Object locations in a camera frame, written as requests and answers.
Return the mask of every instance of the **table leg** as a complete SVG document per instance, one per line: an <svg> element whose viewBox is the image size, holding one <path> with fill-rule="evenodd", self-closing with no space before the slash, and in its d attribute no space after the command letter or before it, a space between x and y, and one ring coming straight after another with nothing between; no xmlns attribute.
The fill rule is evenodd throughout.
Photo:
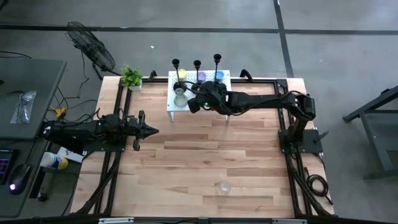
<svg viewBox="0 0 398 224"><path fill-rule="evenodd" d="M169 120L170 122L174 121L174 112L167 112L169 114Z"/></svg>

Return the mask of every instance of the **black fan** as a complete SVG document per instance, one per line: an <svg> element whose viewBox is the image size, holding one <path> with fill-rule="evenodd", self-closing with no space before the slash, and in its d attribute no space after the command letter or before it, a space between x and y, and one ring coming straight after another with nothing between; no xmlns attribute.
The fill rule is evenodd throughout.
<svg viewBox="0 0 398 224"><path fill-rule="evenodd" d="M76 21L68 22L67 31L75 47L81 50L88 59L93 62L93 68L100 80L103 78L95 65L97 65L101 71L120 75L112 71L115 62L112 55L106 50L104 43L99 41L85 26Z"/></svg>

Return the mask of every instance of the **gray floor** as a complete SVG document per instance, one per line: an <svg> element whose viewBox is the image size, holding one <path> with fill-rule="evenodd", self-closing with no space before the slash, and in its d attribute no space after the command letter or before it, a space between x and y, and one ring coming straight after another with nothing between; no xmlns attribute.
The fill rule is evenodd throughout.
<svg viewBox="0 0 398 224"><path fill-rule="evenodd" d="M286 29L397 30L398 2L394 0L280 0ZM0 23L64 26L80 21L87 26L278 28L272 0L13 0L0 12ZM195 59L212 69L212 55L220 53L220 67L238 76L242 68L255 77L286 77L279 34L220 34L170 32L95 32L117 61L141 67L148 75L172 69L171 60L193 68ZM362 124L345 124L341 117L397 85L398 36L287 35L294 76L305 79L316 100L315 124L329 131L323 139L326 174L335 212L341 217L398 222L398 182L364 183L362 176L380 169ZM84 80L80 52L65 32L0 30L0 50L33 58L68 62L60 88L74 96ZM81 99L97 99L101 82L86 58ZM68 112L77 118L91 112L87 103ZM76 176L56 175L50 199L29 199L22 217L60 215Z"/></svg>

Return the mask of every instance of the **wooden tabletop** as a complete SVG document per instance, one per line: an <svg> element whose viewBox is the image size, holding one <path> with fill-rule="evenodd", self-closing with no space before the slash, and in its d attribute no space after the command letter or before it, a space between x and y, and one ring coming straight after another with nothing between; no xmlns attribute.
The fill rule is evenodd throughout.
<svg viewBox="0 0 398 224"><path fill-rule="evenodd" d="M289 90L306 92L303 79L287 81ZM100 115L113 112L118 82L119 77L104 77L97 104ZM269 84L232 84L232 89L251 95L274 94ZM294 216L286 161L279 149L277 110L251 110L232 116L228 123L214 111L176 113L171 123L166 99L166 83L145 83L141 92L132 93L129 114L144 110L146 123L159 133L142 141L139 152L132 149L133 138L128 139L112 216ZM103 157L103 152L95 152L83 162L71 212L81 208L97 188ZM311 174L325 177L319 158L311 154L302 157ZM229 195L216 191L215 184L221 180L230 183ZM304 211L301 190L298 197ZM333 213L325 198L317 199Z"/></svg>

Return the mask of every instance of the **potted plant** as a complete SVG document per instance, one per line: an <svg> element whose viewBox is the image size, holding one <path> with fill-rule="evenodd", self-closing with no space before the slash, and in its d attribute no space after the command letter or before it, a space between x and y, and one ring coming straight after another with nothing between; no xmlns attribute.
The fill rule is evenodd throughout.
<svg viewBox="0 0 398 224"><path fill-rule="evenodd" d="M141 91L142 86L142 70L138 67L131 70L129 65L126 65L123 69L122 81L125 87L129 87L131 91Z"/></svg>

